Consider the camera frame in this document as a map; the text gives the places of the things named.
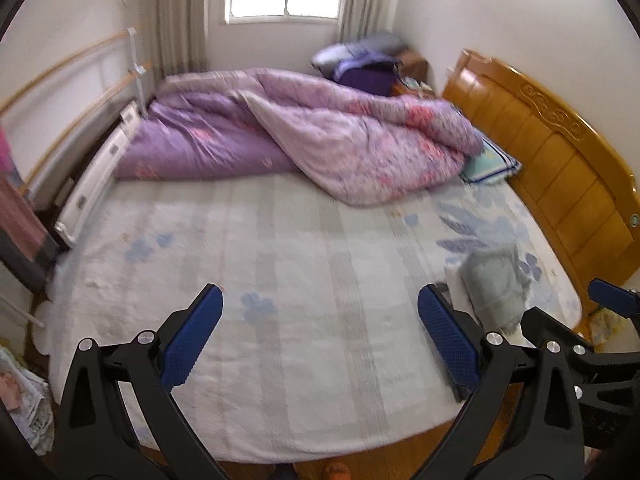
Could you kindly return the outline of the wooden headboard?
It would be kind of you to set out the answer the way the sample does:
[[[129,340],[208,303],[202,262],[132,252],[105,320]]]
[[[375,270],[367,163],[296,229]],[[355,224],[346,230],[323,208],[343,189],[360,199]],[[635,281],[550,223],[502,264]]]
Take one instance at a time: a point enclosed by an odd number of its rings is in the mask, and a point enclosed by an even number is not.
[[[613,315],[589,299],[639,269],[639,193],[630,167],[572,108],[512,66],[463,50],[442,97],[522,164],[508,182],[560,260],[582,303],[577,326],[600,346]]]

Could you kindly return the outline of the purple floral quilt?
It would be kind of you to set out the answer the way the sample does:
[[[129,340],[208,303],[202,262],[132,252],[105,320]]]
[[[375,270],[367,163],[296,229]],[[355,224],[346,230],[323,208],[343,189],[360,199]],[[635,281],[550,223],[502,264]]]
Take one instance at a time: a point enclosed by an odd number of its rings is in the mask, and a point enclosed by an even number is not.
[[[457,177],[482,134],[451,103],[374,96],[287,70],[166,78],[118,163],[120,180],[220,180],[299,171],[352,206]]]

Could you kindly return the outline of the wooden nightstand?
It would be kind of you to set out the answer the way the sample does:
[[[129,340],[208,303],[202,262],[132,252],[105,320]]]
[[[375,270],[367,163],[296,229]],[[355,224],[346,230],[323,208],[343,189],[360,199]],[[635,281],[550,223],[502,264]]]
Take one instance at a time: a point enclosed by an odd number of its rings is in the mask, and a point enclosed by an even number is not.
[[[397,55],[398,81],[392,87],[393,96],[417,96],[421,99],[434,99],[435,92],[427,83],[427,60],[412,49],[405,49]]]

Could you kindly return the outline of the white bed guard rail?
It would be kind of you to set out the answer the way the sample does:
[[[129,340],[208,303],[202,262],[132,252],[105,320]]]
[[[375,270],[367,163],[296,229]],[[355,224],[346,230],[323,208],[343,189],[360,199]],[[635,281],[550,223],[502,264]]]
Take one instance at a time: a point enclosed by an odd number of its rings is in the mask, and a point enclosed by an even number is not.
[[[152,67],[151,62],[138,62],[136,36],[139,29],[129,27],[122,32],[88,44],[88,46],[67,55],[46,70],[27,81],[12,96],[1,102],[1,114],[6,115],[18,101],[30,92],[54,77],[57,73],[87,56],[93,55],[120,40],[128,40],[131,55],[131,67],[125,76],[116,84],[112,84],[92,101],[65,129],[49,144],[32,166],[30,173],[21,178],[17,191],[21,196],[30,198],[40,212],[53,206],[61,207],[56,217],[53,233],[62,240],[66,247],[73,247],[81,229],[84,227],[92,207],[96,203],[103,187],[111,175],[116,162],[122,156],[124,148],[129,144],[128,134],[134,134],[137,122],[145,114],[144,91],[141,78]],[[66,157],[81,158],[89,154],[92,148],[98,148],[104,142],[101,136],[107,127],[118,120],[120,125],[116,132],[122,134],[124,140],[115,144],[115,149],[107,153],[106,166],[96,183],[91,185],[87,193],[79,188],[72,188],[70,173],[77,168],[79,162],[66,162]]]

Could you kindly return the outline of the clothes pile on floor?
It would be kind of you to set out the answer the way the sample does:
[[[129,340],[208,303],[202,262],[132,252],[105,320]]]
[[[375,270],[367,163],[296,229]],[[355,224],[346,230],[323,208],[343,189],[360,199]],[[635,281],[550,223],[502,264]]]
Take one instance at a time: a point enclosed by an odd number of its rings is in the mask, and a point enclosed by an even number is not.
[[[1,347],[1,400],[36,454],[48,454],[54,441],[49,384],[18,362],[6,347]]]

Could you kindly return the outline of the white folded garment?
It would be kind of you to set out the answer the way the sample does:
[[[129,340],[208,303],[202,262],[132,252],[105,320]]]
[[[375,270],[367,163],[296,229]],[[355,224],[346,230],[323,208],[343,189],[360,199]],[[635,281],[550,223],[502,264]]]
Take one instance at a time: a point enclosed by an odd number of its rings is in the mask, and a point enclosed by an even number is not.
[[[454,310],[468,314],[472,320],[478,324],[478,320],[471,298],[466,290],[460,266],[446,266],[445,268],[446,285],[450,296],[450,301]]]

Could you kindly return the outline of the beige curtain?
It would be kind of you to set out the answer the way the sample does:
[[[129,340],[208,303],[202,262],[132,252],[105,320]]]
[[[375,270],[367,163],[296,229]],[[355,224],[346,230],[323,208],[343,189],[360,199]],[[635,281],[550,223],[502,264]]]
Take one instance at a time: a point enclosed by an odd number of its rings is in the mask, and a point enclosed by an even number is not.
[[[204,72],[207,67],[206,0],[155,0],[160,78]]]

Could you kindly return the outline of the grey sweatshirt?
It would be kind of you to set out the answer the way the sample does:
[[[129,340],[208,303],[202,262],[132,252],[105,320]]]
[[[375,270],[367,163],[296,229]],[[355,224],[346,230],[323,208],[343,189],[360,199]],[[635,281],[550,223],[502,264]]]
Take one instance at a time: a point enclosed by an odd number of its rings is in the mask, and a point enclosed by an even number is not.
[[[520,268],[518,246],[506,243],[474,249],[460,272],[484,330],[513,334],[524,315],[530,286],[530,278]]]

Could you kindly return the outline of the dark purple pillow pile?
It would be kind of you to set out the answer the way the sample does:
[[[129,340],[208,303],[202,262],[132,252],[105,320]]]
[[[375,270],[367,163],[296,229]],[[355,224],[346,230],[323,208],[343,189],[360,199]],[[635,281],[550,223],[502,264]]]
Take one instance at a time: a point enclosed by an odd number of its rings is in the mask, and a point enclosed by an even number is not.
[[[332,44],[318,51],[311,66],[330,81],[374,94],[390,96],[399,78],[398,54],[406,44],[391,32],[376,32],[355,42]]]

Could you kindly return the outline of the teal striped pillow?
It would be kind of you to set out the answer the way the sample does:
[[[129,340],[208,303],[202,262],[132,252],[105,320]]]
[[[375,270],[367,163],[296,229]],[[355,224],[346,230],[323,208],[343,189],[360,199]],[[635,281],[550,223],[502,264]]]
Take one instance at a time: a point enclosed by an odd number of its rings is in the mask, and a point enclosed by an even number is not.
[[[459,178],[466,184],[493,185],[513,177],[522,168],[522,163],[490,140],[484,132],[477,130],[483,140],[483,151],[468,157]]]

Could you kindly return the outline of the white patterned bed sheet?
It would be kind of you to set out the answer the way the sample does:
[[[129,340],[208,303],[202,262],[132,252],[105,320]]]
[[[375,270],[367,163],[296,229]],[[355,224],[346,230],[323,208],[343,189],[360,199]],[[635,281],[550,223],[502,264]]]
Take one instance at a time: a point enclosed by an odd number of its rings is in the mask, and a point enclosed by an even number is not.
[[[456,416],[418,293],[508,243],[528,303],[577,326],[577,292],[506,183],[356,208],[301,174],[118,182],[58,264],[34,341],[60,396],[81,339],[130,341],[215,284],[224,313],[174,392],[209,452],[250,464],[361,452]]]

